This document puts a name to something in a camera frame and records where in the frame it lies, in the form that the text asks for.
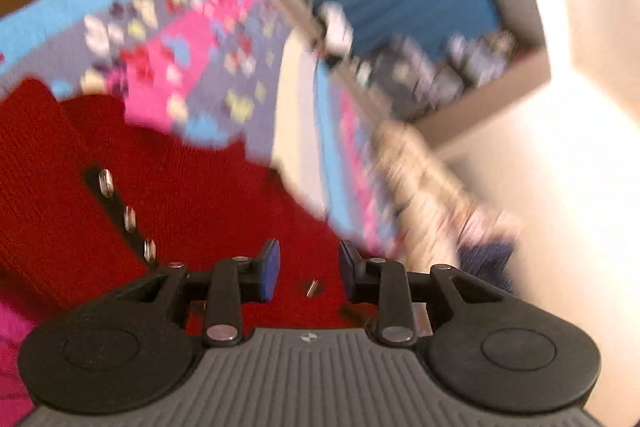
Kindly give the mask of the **red knit sweater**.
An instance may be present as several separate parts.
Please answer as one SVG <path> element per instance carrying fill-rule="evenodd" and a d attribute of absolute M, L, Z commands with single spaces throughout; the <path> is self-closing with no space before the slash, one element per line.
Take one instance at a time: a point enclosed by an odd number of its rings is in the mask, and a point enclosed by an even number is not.
<path fill-rule="evenodd" d="M 55 100 L 27 79 L 1 104 L 1 322 L 36 325 L 146 272 L 86 176 L 109 171 L 159 262 L 205 271 L 221 259 L 281 246 L 274 296 L 247 305 L 244 325 L 341 329 L 371 323 L 338 273 L 343 232 L 242 140 L 201 148 L 129 124 L 111 95 Z"/>

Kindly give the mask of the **white clothes pile on sill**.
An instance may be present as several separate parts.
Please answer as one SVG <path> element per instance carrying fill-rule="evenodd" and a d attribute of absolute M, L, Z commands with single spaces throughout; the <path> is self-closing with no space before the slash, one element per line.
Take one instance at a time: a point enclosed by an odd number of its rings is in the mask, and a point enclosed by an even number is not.
<path fill-rule="evenodd" d="M 323 25 L 322 51 L 326 57 L 344 60 L 352 53 L 354 30 L 343 10 L 334 1 L 323 2 L 318 9 L 318 17 Z"/>

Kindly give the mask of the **cream star-print duvet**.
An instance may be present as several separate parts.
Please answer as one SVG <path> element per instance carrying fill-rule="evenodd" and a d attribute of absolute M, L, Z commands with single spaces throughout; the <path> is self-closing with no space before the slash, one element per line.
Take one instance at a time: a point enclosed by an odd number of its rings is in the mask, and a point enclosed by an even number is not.
<path fill-rule="evenodd" d="M 413 127 L 385 121 L 374 129 L 371 146 L 374 167 L 396 206 L 409 270 L 457 267 L 464 247 L 513 246 L 518 240 L 520 220 L 470 192 Z"/>

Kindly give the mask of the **wooden bookshelf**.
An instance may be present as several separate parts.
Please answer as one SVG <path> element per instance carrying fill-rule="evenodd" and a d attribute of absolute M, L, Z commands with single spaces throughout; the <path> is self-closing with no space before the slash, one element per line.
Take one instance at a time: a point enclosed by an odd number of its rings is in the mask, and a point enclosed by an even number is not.
<path fill-rule="evenodd" d="M 394 37 L 375 61 L 394 118 L 440 147 L 483 124 L 550 80 L 543 46 L 520 46 L 510 30 L 452 35 L 435 61 L 416 40 Z"/>

